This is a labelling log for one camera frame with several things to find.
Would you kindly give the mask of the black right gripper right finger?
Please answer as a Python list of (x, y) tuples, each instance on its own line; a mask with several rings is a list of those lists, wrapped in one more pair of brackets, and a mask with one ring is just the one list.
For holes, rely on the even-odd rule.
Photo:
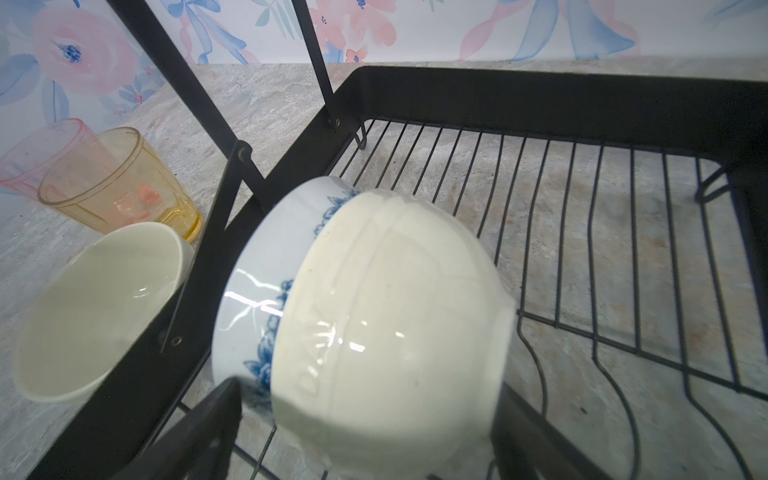
[(501, 387), (491, 443), (502, 479), (608, 477), (506, 383)]

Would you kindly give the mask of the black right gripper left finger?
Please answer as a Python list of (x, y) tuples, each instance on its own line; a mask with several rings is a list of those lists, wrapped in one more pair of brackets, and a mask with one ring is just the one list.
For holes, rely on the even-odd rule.
[(221, 383), (115, 479), (224, 479), (242, 416), (240, 384)]

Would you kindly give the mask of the cream ribbed bowl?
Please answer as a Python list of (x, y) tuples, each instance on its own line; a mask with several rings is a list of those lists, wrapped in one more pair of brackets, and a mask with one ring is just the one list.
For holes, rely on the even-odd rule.
[(41, 403), (87, 400), (186, 279), (193, 247), (157, 222), (103, 236), (28, 310), (13, 359), (20, 393)]
[(462, 222), (377, 189), (305, 257), (280, 321), (278, 430), (334, 473), (418, 479), (492, 428), (516, 302)]

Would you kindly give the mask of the blue floral bowl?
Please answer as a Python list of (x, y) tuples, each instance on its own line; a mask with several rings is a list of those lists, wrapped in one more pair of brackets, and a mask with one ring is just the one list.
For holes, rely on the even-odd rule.
[(257, 415), (272, 416), (273, 354), (293, 281), (321, 230), (357, 194), (329, 176), (295, 188), (261, 221), (229, 276), (213, 331), (213, 379), (236, 378)]

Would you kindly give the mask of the yellow glass cup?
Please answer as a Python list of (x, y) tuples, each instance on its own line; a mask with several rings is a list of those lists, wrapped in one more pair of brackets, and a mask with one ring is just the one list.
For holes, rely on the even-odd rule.
[(102, 234), (159, 222), (191, 242), (203, 225), (176, 175), (133, 127), (80, 142), (51, 167), (37, 196), (44, 206)]

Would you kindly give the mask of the pink glass cup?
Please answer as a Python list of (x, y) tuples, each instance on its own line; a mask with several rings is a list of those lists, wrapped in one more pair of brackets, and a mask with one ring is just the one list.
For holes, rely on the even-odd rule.
[(95, 133), (80, 119), (67, 118), (28, 136), (1, 158), (1, 186), (29, 200), (56, 162)]

